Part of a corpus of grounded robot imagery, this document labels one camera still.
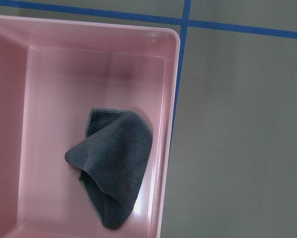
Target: blue tape line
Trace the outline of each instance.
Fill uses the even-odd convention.
[[[79,15],[89,15],[89,16],[101,16],[117,19],[127,19],[135,21],[145,21],[145,22],[155,22],[171,25],[181,25],[182,19],[174,17],[164,17],[164,16],[153,16],[138,13],[127,13],[119,11],[108,11],[99,9],[90,9],[83,7],[74,6],[63,6],[36,2],[26,2],[26,1],[15,1],[15,0],[0,0],[0,6],[11,6],[35,10],[45,10],[45,11],[56,11],[64,13],[73,13]]]
[[[90,8],[83,8],[83,7],[62,6],[62,5],[16,1],[16,0],[0,0],[0,6],[11,6],[11,7],[20,7],[20,8],[35,9],[35,10],[46,10],[46,11],[56,11],[56,12],[73,13],[73,14],[80,14],[80,15],[101,16],[101,17],[110,17],[110,18],[117,18],[117,19],[155,22],[155,23],[163,23],[163,24],[170,24],[170,25],[183,26],[187,24],[190,27],[224,30],[224,31],[235,31],[235,32],[242,32],[242,33],[297,39],[297,32],[295,31],[284,31],[284,30],[276,30],[276,29],[262,28],[262,27],[189,20],[188,19],[189,15],[187,15],[189,14],[189,11],[185,10],[187,9],[186,6],[189,2],[191,3],[190,0],[185,1],[184,3],[184,11],[183,11],[182,19],[175,18],[175,17],[153,16],[153,15],[145,15],[145,14],[137,14],[137,13],[108,11],[108,10],[90,9]]]
[[[216,22],[209,22],[209,21],[196,21],[196,20],[190,20],[188,22],[188,26],[297,39],[297,32],[295,31],[284,31],[284,30],[276,30],[276,29],[254,27],[254,26],[241,26],[241,25],[216,23]]]
[[[179,50],[179,59],[178,59],[178,71],[177,71],[177,82],[176,82],[176,91],[175,91],[175,104],[174,104],[172,136],[171,136],[171,138],[173,137],[173,131],[174,131],[175,115],[176,115],[176,110],[177,110],[177,101],[178,101],[178,92],[179,92],[179,84],[180,84],[181,69],[182,69],[182,63],[183,63],[184,48],[185,48],[185,45],[186,45],[190,8],[191,8],[191,0],[185,0],[184,1],[184,6],[183,6],[183,13],[182,13],[183,21],[182,21],[181,30],[180,30],[180,50]]]

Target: gray floor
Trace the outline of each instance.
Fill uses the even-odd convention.
[[[181,17],[183,3],[57,1],[169,17]],[[180,32],[12,7],[0,14]],[[297,1],[193,0],[190,18],[297,31]],[[297,40],[188,28],[161,237],[297,238]]]

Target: plastic bin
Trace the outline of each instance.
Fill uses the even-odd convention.
[[[0,237],[159,237],[178,52],[170,29],[0,16]],[[64,160],[92,107],[133,110],[153,130],[137,202],[116,231]]]

